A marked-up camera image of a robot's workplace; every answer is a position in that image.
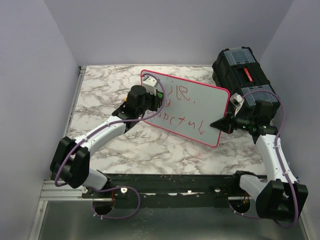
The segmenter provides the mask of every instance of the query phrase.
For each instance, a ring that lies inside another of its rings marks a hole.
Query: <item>marble surface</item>
[[[88,66],[68,135],[80,136],[104,122],[131,86],[140,84],[143,69],[215,84],[209,66]],[[219,146],[212,148],[144,122],[102,147],[90,167],[128,174],[265,174],[257,147],[243,131],[222,133]]]

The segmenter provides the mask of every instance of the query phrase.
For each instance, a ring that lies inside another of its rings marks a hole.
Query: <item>gray floor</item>
[[[116,209],[123,216],[130,210]],[[282,229],[271,220],[240,217],[228,208],[141,209],[126,220],[93,217],[90,202],[51,202],[41,240],[306,240],[302,223]]]

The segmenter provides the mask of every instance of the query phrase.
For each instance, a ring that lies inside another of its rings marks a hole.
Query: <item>gray wall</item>
[[[44,0],[80,65],[211,65],[225,48],[258,59],[292,0]]]
[[[28,239],[78,66],[42,0],[0,7],[0,234]]]
[[[287,109],[281,144],[309,189],[309,214],[320,236],[319,13],[319,1],[295,0],[260,63]]]

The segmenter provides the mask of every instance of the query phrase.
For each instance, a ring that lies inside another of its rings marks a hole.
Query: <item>red label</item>
[[[245,74],[248,76],[249,81],[253,83],[254,80],[252,79],[252,77],[251,77],[250,72],[248,71],[248,69],[247,69],[247,68],[244,68],[244,71],[245,71]]]

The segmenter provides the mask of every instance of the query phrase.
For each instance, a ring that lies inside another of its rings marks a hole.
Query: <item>toolbox lid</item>
[[[247,48],[231,48],[224,52],[229,65],[255,63],[255,59]]]
[[[272,89],[269,85],[262,85],[262,86],[252,86],[252,87],[243,87],[241,88],[243,94],[247,94],[250,92],[253,92],[255,90],[268,90],[272,92]],[[270,103],[278,102],[278,100],[270,93],[267,92],[255,92],[253,94],[250,94],[245,97],[245,100],[247,101],[249,106],[253,106],[255,104],[256,100],[263,100]]]

